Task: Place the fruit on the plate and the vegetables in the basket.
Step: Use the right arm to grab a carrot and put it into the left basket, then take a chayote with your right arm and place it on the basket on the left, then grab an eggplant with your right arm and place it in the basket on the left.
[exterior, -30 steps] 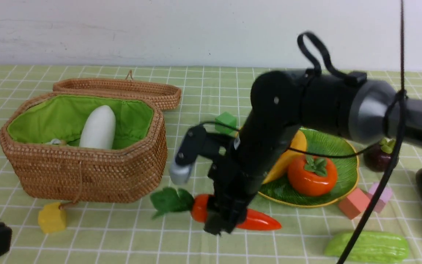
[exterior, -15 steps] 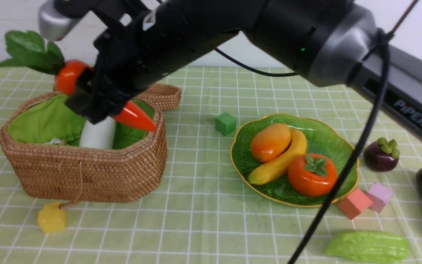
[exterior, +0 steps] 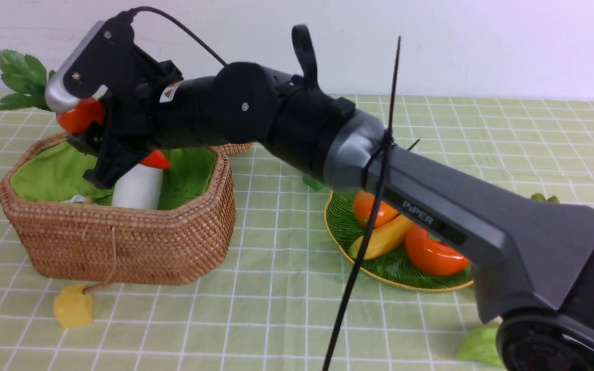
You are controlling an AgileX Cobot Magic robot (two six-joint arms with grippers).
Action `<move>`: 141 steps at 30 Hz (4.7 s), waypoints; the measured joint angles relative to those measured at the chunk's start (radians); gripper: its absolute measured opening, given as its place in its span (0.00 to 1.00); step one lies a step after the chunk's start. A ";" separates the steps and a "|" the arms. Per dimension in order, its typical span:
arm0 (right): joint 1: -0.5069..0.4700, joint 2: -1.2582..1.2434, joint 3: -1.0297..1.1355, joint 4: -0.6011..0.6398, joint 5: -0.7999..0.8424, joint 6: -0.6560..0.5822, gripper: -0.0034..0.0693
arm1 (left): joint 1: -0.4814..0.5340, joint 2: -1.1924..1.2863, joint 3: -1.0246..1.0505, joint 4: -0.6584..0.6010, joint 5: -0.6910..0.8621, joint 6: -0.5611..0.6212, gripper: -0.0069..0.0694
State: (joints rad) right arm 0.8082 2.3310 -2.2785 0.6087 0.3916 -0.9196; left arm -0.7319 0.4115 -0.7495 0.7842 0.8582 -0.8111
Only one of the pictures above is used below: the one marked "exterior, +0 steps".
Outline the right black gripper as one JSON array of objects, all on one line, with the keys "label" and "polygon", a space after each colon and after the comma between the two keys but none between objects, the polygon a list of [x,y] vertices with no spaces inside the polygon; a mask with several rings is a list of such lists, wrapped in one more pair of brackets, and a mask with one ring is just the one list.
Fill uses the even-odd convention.
[{"label": "right black gripper", "polygon": [[180,70],[171,61],[157,61],[135,44],[132,56],[137,77],[130,98],[118,98],[102,86],[91,97],[104,104],[104,123],[90,124],[77,136],[67,132],[68,143],[76,150],[96,155],[96,164],[82,177],[97,189],[113,188],[149,150],[195,145],[188,122],[178,118],[179,109],[160,100],[170,83],[181,82]]}]

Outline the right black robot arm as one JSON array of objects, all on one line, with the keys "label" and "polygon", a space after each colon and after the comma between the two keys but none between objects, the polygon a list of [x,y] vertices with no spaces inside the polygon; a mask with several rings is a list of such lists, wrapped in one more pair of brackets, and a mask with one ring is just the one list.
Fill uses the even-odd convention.
[{"label": "right black robot arm", "polygon": [[84,177],[110,188],[146,153],[257,142],[331,190],[365,190],[469,259],[482,322],[501,317],[509,370],[594,370],[594,209],[528,199],[396,146],[382,120],[318,86],[307,27],[292,29],[301,75],[233,62],[181,80],[97,23],[45,91],[55,112],[105,86],[102,129],[72,139],[97,156]]}]

